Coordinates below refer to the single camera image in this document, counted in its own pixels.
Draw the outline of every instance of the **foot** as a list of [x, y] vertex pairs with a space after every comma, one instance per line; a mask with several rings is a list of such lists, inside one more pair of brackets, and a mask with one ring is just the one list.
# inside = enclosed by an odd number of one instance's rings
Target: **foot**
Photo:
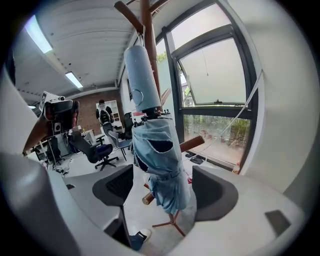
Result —
[[144, 228], [135, 235], [141, 237], [143, 239], [143, 242], [146, 242], [151, 237], [151, 230]]

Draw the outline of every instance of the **fluorescent light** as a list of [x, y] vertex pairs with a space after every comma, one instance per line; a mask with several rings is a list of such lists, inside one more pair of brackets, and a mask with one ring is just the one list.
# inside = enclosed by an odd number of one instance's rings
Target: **fluorescent light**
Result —
[[52, 50], [51, 45], [47, 41], [45, 35], [42, 33], [39, 24], [37, 22], [36, 16], [33, 15], [28, 22], [25, 24], [25, 29], [29, 36], [35, 42], [35, 44], [40, 48], [40, 50], [45, 54]]
[[78, 88], [83, 87], [72, 72], [65, 73], [65, 76]]

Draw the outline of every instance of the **white ceiling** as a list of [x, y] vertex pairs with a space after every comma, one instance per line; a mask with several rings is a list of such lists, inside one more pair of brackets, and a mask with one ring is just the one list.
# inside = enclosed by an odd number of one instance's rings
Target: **white ceiling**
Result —
[[[44, 6], [36, 18], [65, 72], [73, 72], [84, 89], [115, 84], [133, 26], [113, 7], [116, 0], [58, 0]], [[139, 1], [129, 5], [139, 16]], [[22, 30], [13, 46], [16, 87], [28, 103], [43, 91], [79, 93], [48, 64], [37, 45]]]

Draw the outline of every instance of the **window frame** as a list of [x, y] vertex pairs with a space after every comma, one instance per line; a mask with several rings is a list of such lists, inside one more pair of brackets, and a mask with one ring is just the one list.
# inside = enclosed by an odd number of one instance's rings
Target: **window frame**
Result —
[[[184, 22], [186, 19], [196, 14], [197, 12], [213, 5], [217, 4], [224, 14], [230, 20], [230, 24], [217, 27], [212, 29], [202, 35], [195, 37], [189, 42], [185, 43], [178, 49], [175, 49], [174, 40], [172, 37], [171, 30], [176, 26]], [[165, 50], [167, 55], [167, 61], [169, 66], [170, 80], [171, 80], [171, 89], [173, 96], [173, 108], [175, 113], [175, 126], [178, 135], [179, 142], [184, 142], [184, 115], [203, 115], [203, 116], [220, 116], [220, 117], [230, 117], [234, 118], [240, 112], [242, 107], [238, 106], [196, 106], [196, 107], [182, 107], [182, 87], [180, 81], [180, 74], [178, 70], [178, 61], [177, 59], [182, 56], [186, 56], [196, 50], [201, 44], [202, 47], [204, 44], [211, 45], [213, 43], [218, 43], [222, 40], [233, 38], [234, 42], [237, 46], [240, 59], [242, 62], [244, 79], [245, 79], [245, 91], [246, 91], [246, 99], [248, 99], [255, 83], [257, 80], [256, 69], [254, 66], [253, 58], [251, 56], [251, 52], [245, 37], [243, 36], [240, 28], [236, 24], [233, 17], [228, 13], [228, 11], [224, 8], [224, 6], [214, 0], [204, 0], [194, 5], [180, 16], [178, 16], [174, 21], [172, 21], [168, 26], [164, 26], [161, 30], [161, 33], [156, 37], [155, 41], [158, 44], [162, 39], [164, 39]], [[257, 125], [257, 116], [258, 116], [258, 89], [254, 93], [250, 103], [247, 108], [241, 113], [239, 118], [251, 120], [248, 140], [240, 161], [240, 170], [243, 167], [247, 156], [249, 154], [252, 141], [255, 135], [256, 125]], [[230, 171], [230, 166], [224, 166], [219, 163], [213, 162], [213, 164], [225, 168]]]

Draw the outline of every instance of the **window pane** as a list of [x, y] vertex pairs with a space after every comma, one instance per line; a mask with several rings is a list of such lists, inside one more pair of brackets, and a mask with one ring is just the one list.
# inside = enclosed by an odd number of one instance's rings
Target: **window pane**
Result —
[[184, 115], [184, 141], [201, 135], [204, 144], [193, 148], [196, 153], [203, 151], [202, 153], [208, 155], [208, 159], [218, 159], [235, 165], [241, 161], [244, 154], [250, 120], [237, 118], [221, 138], [213, 142], [231, 120], [231, 117], [224, 116]]
[[244, 69], [234, 39], [206, 46], [180, 62], [195, 105], [246, 102]]
[[190, 40], [227, 24], [230, 24], [228, 17], [217, 4], [213, 4], [187, 18], [171, 31], [174, 46], [178, 49]]
[[159, 76], [160, 92], [162, 94], [162, 101], [165, 101], [163, 104], [163, 109], [169, 110], [173, 118], [173, 121], [175, 121], [174, 100], [171, 89], [169, 64], [166, 54], [165, 41], [163, 39], [156, 45], [156, 54], [158, 60], [157, 69]]

